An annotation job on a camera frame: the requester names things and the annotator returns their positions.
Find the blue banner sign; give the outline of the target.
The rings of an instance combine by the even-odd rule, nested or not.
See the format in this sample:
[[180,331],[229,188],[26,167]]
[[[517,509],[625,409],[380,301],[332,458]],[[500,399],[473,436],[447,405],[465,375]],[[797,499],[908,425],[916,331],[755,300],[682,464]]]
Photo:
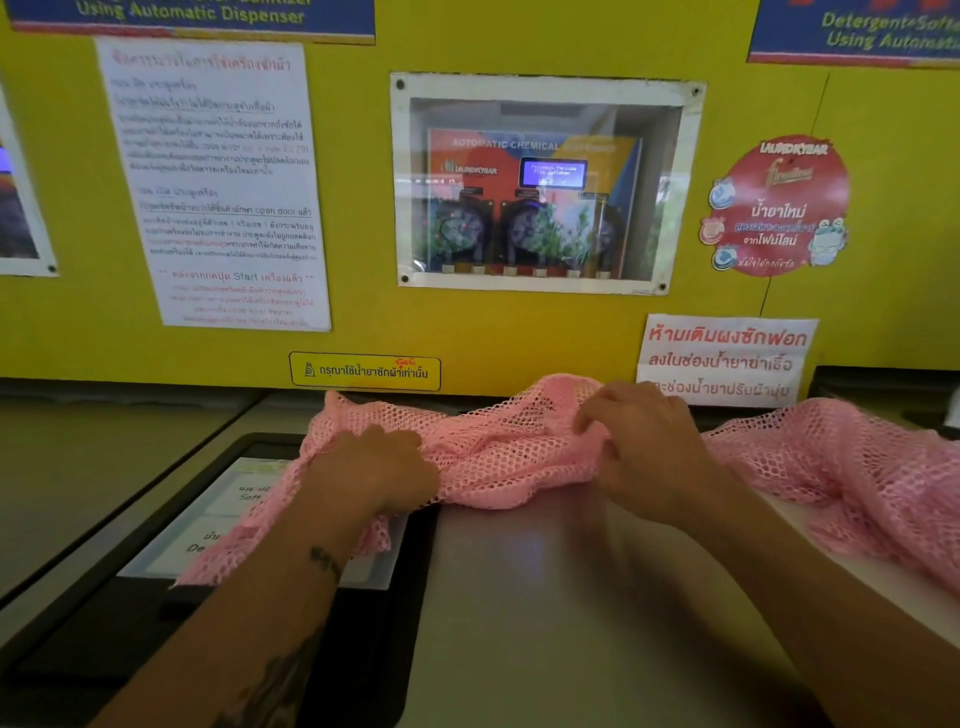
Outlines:
[[960,69],[960,0],[760,0],[747,60]]
[[18,32],[375,44],[375,0],[0,0]]

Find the person's right forearm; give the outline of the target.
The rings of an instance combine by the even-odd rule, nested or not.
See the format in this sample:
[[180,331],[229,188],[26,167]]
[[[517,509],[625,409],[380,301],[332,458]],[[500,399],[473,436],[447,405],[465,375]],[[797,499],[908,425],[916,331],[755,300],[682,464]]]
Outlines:
[[736,480],[682,488],[671,520],[761,613],[835,728],[960,728],[960,650],[817,549]]

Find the pink mesh laundry bag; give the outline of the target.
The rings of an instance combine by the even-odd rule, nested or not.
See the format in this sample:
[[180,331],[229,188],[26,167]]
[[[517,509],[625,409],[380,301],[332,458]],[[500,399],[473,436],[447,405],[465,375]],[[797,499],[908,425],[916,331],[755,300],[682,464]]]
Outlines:
[[[176,577],[215,587],[249,556],[300,490],[310,462],[338,435],[368,427],[412,431],[440,476],[429,503],[510,509],[538,491],[596,475],[607,433],[574,434],[582,403],[601,385],[555,373],[498,404],[446,415],[328,391],[298,456],[268,495]],[[728,420],[702,435],[710,454],[747,483],[817,510],[808,524],[831,552],[899,563],[960,596],[960,441],[906,429],[830,397]]]

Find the round red sticker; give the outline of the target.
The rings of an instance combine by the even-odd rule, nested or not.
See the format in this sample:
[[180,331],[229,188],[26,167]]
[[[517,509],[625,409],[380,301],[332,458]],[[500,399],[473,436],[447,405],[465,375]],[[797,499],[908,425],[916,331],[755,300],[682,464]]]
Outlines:
[[834,143],[766,139],[714,179],[698,237],[717,272],[774,278],[834,264],[849,241],[851,184]]

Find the person's left forearm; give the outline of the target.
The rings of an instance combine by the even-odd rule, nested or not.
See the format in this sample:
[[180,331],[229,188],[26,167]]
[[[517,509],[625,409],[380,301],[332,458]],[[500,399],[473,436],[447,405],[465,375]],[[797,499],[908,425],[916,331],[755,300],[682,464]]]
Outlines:
[[87,728],[296,728],[342,570],[384,490],[306,484]]

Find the black detergent drawer lid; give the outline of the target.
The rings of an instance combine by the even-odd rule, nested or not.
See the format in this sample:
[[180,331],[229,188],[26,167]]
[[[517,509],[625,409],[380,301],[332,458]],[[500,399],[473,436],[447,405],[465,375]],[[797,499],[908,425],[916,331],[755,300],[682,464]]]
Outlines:
[[[0,725],[87,725],[215,589],[124,578],[119,570],[237,458],[286,459],[288,466],[303,438],[252,433],[232,443],[4,646]],[[397,727],[439,515],[439,506],[431,505],[408,516],[389,588],[341,585],[296,728]]]

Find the person's left hand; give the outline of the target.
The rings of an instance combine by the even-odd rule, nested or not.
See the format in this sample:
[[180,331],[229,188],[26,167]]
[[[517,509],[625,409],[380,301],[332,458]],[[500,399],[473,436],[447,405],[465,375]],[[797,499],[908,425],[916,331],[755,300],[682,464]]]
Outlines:
[[310,461],[299,491],[342,515],[377,516],[376,428],[384,430],[371,425],[359,434],[338,433],[330,447]]

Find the white sign with red text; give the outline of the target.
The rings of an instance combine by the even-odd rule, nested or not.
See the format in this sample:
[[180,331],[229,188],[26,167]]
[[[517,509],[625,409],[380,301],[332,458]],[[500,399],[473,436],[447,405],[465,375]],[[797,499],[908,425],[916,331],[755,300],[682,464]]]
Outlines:
[[635,380],[696,407],[793,406],[818,325],[817,319],[652,314]]

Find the person's right hand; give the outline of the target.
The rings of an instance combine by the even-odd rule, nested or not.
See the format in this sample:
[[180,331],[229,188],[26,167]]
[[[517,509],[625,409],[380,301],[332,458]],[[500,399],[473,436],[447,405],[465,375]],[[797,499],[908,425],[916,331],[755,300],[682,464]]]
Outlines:
[[687,404],[677,396],[664,395],[676,409],[673,432],[659,443],[620,454],[606,431],[592,482],[634,516],[681,528],[695,513],[702,488],[715,480],[718,465],[709,455]]

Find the white drawer label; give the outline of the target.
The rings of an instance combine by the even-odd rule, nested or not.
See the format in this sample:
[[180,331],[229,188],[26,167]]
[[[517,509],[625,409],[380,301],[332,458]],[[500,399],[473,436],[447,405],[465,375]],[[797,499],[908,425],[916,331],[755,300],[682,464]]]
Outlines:
[[[287,464],[286,459],[237,458],[120,568],[118,577],[167,581],[180,577],[267,498]],[[406,515],[390,519],[388,549],[349,561],[342,576],[343,588],[385,591],[390,587],[407,521]]]

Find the white framed dispenser window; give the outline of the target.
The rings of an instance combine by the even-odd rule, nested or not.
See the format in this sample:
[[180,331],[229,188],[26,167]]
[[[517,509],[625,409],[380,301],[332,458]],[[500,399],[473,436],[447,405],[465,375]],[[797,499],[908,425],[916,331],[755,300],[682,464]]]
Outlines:
[[59,275],[17,124],[0,82],[0,277]]
[[[397,283],[408,288],[666,296],[707,95],[701,81],[396,73],[390,77]],[[642,140],[622,274],[616,279],[430,273],[413,240],[433,127]]]

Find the small yellow label sticker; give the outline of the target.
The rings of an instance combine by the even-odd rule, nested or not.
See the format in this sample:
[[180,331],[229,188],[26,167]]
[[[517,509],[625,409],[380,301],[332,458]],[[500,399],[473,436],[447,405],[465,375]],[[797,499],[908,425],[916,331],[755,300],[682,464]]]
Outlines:
[[288,356],[295,387],[436,393],[442,362],[410,355],[293,351]]

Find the white instruction notice sheet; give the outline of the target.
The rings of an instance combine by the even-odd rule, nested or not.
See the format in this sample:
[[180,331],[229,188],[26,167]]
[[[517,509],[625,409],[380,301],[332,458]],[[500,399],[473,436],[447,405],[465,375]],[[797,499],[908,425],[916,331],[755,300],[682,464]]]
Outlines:
[[330,332],[303,46],[94,43],[162,324]]

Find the chemical dispenser pump unit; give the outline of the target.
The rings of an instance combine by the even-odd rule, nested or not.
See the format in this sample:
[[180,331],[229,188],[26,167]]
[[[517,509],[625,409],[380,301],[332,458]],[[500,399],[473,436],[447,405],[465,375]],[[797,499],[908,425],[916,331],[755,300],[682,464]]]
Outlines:
[[640,138],[430,127],[425,141],[425,171],[415,178],[420,270],[621,277]]

